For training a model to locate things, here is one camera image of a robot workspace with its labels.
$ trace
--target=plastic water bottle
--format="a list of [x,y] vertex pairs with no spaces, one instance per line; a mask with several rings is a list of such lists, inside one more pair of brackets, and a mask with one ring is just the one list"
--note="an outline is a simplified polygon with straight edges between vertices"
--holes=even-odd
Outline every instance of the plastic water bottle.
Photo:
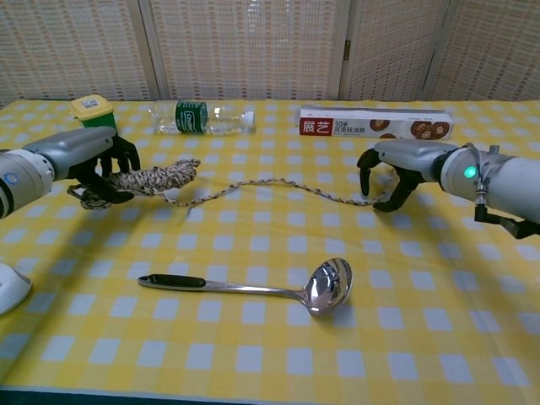
[[255,111],[201,101],[155,101],[148,109],[156,132],[230,135],[255,130]]

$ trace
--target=green container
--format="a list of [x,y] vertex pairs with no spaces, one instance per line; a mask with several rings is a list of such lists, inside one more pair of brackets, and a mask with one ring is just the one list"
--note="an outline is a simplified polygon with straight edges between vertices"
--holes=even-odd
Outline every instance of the green container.
[[112,104],[98,94],[73,100],[70,110],[83,127],[113,127],[118,132]]

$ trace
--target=tablecloth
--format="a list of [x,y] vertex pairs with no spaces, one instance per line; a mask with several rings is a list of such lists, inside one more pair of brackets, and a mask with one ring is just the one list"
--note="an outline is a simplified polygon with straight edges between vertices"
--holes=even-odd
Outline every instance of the tablecloth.
[[[222,103],[255,107],[256,133],[155,134],[148,102],[113,104],[143,167],[202,161],[180,201],[268,176],[359,197],[356,161],[374,139],[299,136],[297,100]],[[316,104],[446,109],[452,142],[540,158],[538,101]],[[67,101],[0,111],[5,149],[77,127]],[[286,186],[246,186],[191,210],[138,197],[90,212],[69,184],[1,223],[0,260],[34,283],[0,318],[3,387],[247,402],[540,401],[539,239],[475,223],[473,205],[436,184],[390,214]],[[136,281],[174,273],[298,288],[329,257],[349,261],[354,284],[327,319],[282,298]]]

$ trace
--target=ladle handle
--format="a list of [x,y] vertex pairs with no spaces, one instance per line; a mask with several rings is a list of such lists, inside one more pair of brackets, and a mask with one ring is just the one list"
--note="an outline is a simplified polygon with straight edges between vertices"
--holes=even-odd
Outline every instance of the ladle handle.
[[174,274],[150,274],[148,276],[139,277],[138,283],[145,287],[153,287],[156,289],[280,295],[294,300],[302,300],[303,298],[300,291],[293,291],[290,289],[272,289],[269,287],[220,283],[217,281],[207,281],[204,278],[199,277],[177,276]]

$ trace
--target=rope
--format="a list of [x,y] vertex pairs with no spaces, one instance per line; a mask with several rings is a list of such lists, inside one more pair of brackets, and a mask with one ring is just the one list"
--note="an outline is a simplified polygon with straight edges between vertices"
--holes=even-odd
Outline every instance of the rope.
[[[105,180],[111,184],[111,186],[119,192],[130,192],[135,196],[140,197],[154,197],[160,196],[165,202],[175,205],[177,207],[195,207],[206,201],[215,200],[225,196],[226,194],[242,187],[242,186],[270,186],[274,183],[283,183],[287,186],[299,188],[323,197],[327,200],[334,201],[336,203],[344,203],[355,206],[367,206],[373,205],[379,201],[386,199],[390,193],[390,185],[395,178],[395,172],[392,171],[390,178],[386,181],[385,188],[379,196],[373,199],[361,199],[355,200],[353,198],[336,197],[329,192],[324,192],[320,188],[314,188],[305,184],[299,184],[296,181],[291,181],[280,178],[268,178],[249,181],[237,181],[230,184],[227,188],[208,195],[206,197],[196,198],[189,202],[178,202],[175,199],[168,198],[165,195],[165,191],[172,188],[182,188],[187,183],[193,181],[197,176],[196,168],[201,164],[198,159],[178,160],[173,165],[168,167],[153,167],[146,170],[131,170],[127,173],[112,173]],[[77,198],[80,201],[81,207],[89,210],[107,209],[112,204],[105,200],[100,199],[96,194],[88,190],[88,188],[82,184],[70,186],[67,189],[67,194]]]

